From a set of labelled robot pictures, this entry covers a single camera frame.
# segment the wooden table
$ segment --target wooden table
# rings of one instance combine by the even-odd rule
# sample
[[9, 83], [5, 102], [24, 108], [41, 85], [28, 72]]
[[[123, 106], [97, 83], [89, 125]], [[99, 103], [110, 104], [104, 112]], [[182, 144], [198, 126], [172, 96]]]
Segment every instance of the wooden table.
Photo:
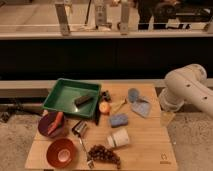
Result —
[[[151, 105], [148, 118], [144, 119], [130, 109], [130, 103], [124, 105], [119, 113], [126, 113], [129, 124], [125, 126], [130, 137], [131, 144], [115, 152], [121, 157], [122, 170], [177, 170], [177, 163], [167, 133], [167, 129], [160, 124], [161, 109], [155, 88], [152, 84], [140, 83], [103, 83], [102, 90], [109, 90], [112, 100], [127, 98], [129, 88], [137, 88], [140, 94], [146, 96]], [[69, 119], [69, 127], [73, 127], [77, 120]], [[89, 129], [84, 136], [86, 148], [93, 145], [107, 145], [106, 137], [110, 132], [119, 128], [111, 128], [108, 116], [102, 115], [99, 126], [88, 122]], [[70, 132], [67, 136], [77, 148], [77, 156], [65, 170], [89, 170], [86, 164], [86, 156], [79, 140]], [[53, 140], [36, 133], [32, 147], [26, 160], [27, 169], [54, 169], [46, 160], [46, 151]], [[95, 162], [94, 170], [116, 170], [114, 164]]]

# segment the grapes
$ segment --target grapes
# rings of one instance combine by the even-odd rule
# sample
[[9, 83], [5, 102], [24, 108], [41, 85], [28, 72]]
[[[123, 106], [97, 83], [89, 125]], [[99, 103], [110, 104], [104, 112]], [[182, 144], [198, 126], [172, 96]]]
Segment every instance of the grapes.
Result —
[[103, 145], [94, 145], [90, 151], [89, 155], [94, 161], [113, 163], [117, 165], [117, 169], [121, 168], [121, 160], [117, 154], [115, 154], [111, 149], [105, 148]]

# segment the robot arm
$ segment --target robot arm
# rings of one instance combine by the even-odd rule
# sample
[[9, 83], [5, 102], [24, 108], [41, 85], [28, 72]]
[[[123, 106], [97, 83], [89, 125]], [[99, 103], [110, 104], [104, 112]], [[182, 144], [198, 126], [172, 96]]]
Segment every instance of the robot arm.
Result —
[[198, 64], [191, 64], [169, 72], [165, 77], [166, 88], [159, 95], [165, 111], [178, 111], [184, 100], [213, 117], [213, 91], [202, 83], [206, 70]]

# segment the black cable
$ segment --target black cable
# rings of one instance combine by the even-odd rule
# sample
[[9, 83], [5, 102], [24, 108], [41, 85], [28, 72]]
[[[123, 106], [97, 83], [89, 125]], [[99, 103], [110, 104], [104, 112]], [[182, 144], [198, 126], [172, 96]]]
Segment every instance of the black cable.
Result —
[[87, 7], [87, 15], [86, 15], [85, 23], [84, 23], [85, 25], [88, 24], [91, 2], [92, 2], [92, 0], [89, 0], [89, 4], [88, 4], [88, 7]]

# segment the floor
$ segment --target floor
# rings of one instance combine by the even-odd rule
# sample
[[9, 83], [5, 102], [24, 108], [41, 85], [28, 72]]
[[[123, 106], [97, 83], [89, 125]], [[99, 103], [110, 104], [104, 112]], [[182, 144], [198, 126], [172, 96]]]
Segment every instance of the floor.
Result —
[[[88, 1], [73, 0], [72, 13], [68, 14], [68, 21], [72, 31], [81, 30], [85, 22]], [[121, 6], [107, 5], [108, 22], [112, 23], [112, 30], [118, 31], [117, 23], [121, 18]], [[131, 7], [129, 29], [137, 31], [139, 15], [136, 8]], [[169, 20], [167, 26], [178, 27], [179, 20]], [[203, 29], [205, 23], [194, 23], [191, 29]], [[91, 5], [88, 28], [95, 27], [94, 5]], [[59, 24], [54, 6], [54, 0], [34, 0], [30, 5], [4, 5], [0, 7], [0, 33], [46, 33], [59, 32]]]
[[[0, 123], [0, 170], [24, 171], [25, 160], [40, 116], [13, 115]], [[213, 122], [205, 113], [186, 109], [168, 125], [179, 171], [211, 171], [213, 168]]]

